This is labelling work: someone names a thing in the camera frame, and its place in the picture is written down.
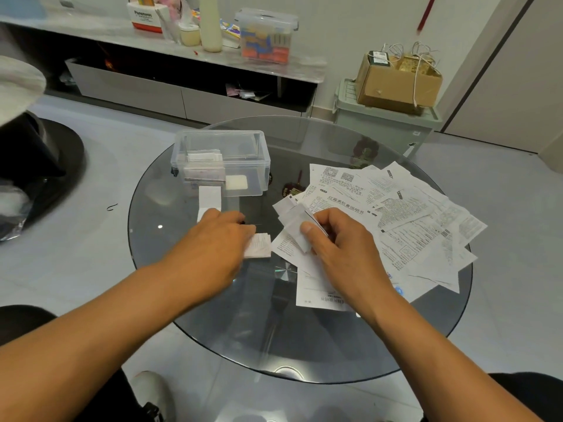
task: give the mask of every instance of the door frame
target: door frame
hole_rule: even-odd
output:
[[[440,98],[441,133],[459,111],[534,0],[500,0],[465,60]]]

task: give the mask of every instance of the clear plastic container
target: clear plastic container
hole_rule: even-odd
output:
[[[270,154],[259,130],[182,130],[170,163],[191,190],[222,186],[224,196],[243,197],[268,189]]]
[[[235,14],[240,27],[240,51],[243,57],[288,63],[291,36],[299,29],[293,14],[243,8]]]

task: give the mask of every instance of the beige door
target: beige door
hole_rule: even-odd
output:
[[[534,0],[445,128],[540,152],[563,132],[563,0]]]

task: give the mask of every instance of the black pants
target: black pants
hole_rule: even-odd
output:
[[[0,346],[55,318],[50,312],[29,305],[0,307]],[[494,373],[491,377],[545,422],[563,421],[563,406],[559,405],[563,399],[563,381],[539,373]],[[75,420],[152,421],[137,403],[121,369],[109,378]]]
[[[42,326],[56,316],[29,305],[0,307],[0,346]],[[154,422],[138,404],[123,370],[119,369],[92,398],[75,421]]]

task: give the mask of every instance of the blue object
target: blue object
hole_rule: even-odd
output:
[[[42,19],[47,16],[39,0],[2,0],[0,14],[18,19]]]

